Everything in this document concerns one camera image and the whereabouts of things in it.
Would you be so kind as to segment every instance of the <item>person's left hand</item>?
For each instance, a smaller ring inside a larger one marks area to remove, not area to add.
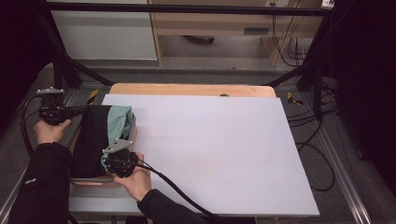
[[[40,120],[35,124],[35,136],[38,144],[59,143],[64,136],[64,130],[72,123],[71,119],[65,120],[56,126],[49,125],[46,121]]]

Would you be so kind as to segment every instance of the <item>table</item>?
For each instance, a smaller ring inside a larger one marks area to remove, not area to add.
[[[133,107],[137,123],[134,149],[205,209],[224,216],[318,216],[283,107],[272,88],[116,84],[110,93],[104,104]],[[238,97],[213,97],[220,94]],[[281,141],[275,140],[279,133]],[[257,150],[258,143],[271,146]],[[197,212],[158,176],[152,175],[152,184]],[[72,186],[69,210],[140,214],[124,188],[107,187]]]

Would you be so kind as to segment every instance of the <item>black metal frame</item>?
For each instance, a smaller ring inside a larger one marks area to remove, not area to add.
[[[185,6],[185,5],[143,5],[143,4],[91,4],[91,3],[55,3],[45,2],[33,6],[35,8],[35,16],[42,30],[45,31],[45,36],[49,38],[48,51],[54,56],[55,69],[55,87],[62,87],[62,77],[64,77],[72,88],[77,88],[81,85],[76,71],[73,68],[95,78],[105,85],[112,85],[114,82],[107,80],[94,73],[89,68],[74,61],[67,55],[64,49],[62,40],[55,34],[53,29],[49,26],[46,18],[41,16],[44,12],[51,10],[67,10],[67,11],[106,11],[106,12],[162,12],[162,13],[205,13],[205,14],[239,14],[239,15],[277,15],[277,16],[307,16],[307,17],[323,17],[319,29],[323,27],[324,22],[332,14],[330,10],[321,8],[287,8],[287,7],[226,7],[226,6]],[[285,76],[280,77],[270,83],[263,84],[266,86],[275,87],[283,81],[297,76],[303,75],[297,87],[299,91],[306,91],[307,88],[316,80],[316,92],[320,90],[321,72],[319,69],[313,69],[317,66],[315,57],[312,57],[312,50],[319,52],[322,40],[319,39],[318,34],[315,36],[313,44],[307,52],[307,58],[303,64],[293,71],[290,71]],[[320,113],[318,97],[315,98],[314,109]]]

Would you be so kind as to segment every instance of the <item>wall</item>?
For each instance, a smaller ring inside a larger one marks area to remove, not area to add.
[[[146,0],[49,0],[146,4]],[[68,54],[85,60],[157,60],[148,13],[52,11]]]

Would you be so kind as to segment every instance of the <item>forearm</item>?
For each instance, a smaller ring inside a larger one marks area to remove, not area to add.
[[[72,155],[59,144],[41,144],[29,162],[9,223],[67,223]]]
[[[199,215],[189,208],[175,203],[157,189],[152,189],[142,200],[137,203],[140,211],[157,224],[207,224]]]

